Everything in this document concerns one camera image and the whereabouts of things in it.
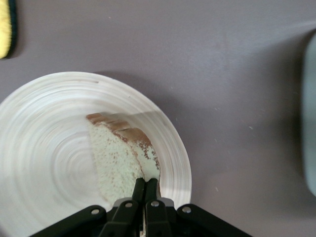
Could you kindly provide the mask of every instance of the yellow sponge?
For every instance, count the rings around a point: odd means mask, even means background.
[[[0,0],[0,58],[13,51],[16,42],[17,24],[14,0]]]

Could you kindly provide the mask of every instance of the screw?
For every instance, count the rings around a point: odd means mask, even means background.
[[[183,208],[182,208],[182,211],[184,212],[184,213],[191,213],[191,208],[189,208],[188,206],[184,206]]]
[[[128,202],[127,204],[125,204],[125,207],[132,207],[132,203],[131,202]]]
[[[91,214],[92,214],[92,215],[96,215],[96,214],[98,214],[99,212],[100,212],[99,209],[94,209],[94,210],[91,211]]]
[[[153,201],[150,205],[153,207],[157,207],[157,206],[159,206],[159,202]]]

